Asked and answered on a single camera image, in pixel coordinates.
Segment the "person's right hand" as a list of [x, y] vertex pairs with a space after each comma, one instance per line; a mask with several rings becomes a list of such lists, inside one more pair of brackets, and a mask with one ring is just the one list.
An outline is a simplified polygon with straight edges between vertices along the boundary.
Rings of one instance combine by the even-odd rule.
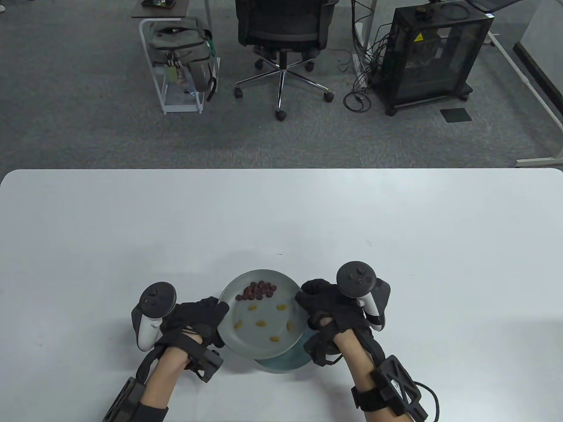
[[336, 284], [324, 279], [307, 281], [295, 300], [307, 312], [308, 325], [318, 331], [322, 343], [335, 344], [334, 338], [348, 330], [373, 339], [363, 309], [355, 299], [342, 294]]

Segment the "person's left hand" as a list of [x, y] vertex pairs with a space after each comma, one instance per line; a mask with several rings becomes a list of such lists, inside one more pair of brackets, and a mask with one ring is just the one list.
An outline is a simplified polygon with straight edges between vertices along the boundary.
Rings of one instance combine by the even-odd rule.
[[229, 304], [215, 297], [177, 304], [163, 319], [155, 345], [175, 347], [187, 354], [204, 353], [210, 345], [223, 348], [218, 328], [229, 310]]

